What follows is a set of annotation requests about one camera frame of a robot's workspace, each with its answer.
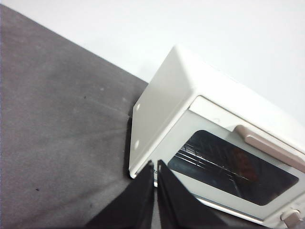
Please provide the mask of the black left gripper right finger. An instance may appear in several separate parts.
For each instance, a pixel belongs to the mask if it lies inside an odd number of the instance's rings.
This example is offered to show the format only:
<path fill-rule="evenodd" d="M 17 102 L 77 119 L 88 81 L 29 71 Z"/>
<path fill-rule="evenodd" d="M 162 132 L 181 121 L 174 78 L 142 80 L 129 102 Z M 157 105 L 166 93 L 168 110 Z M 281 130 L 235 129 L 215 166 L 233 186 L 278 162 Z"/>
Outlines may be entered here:
<path fill-rule="evenodd" d="M 162 229 L 225 229 L 227 224 L 195 198 L 158 160 L 158 206 Z"/>

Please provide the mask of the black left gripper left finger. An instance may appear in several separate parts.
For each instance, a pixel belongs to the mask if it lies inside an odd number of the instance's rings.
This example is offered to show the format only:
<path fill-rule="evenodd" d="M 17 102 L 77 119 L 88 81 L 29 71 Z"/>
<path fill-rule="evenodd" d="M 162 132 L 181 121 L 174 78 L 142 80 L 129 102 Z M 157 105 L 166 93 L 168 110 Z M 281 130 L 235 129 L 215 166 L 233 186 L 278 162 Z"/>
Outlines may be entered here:
<path fill-rule="evenodd" d="M 149 161 L 127 188 L 85 227 L 87 229 L 150 229 L 154 206 L 153 162 Z"/>

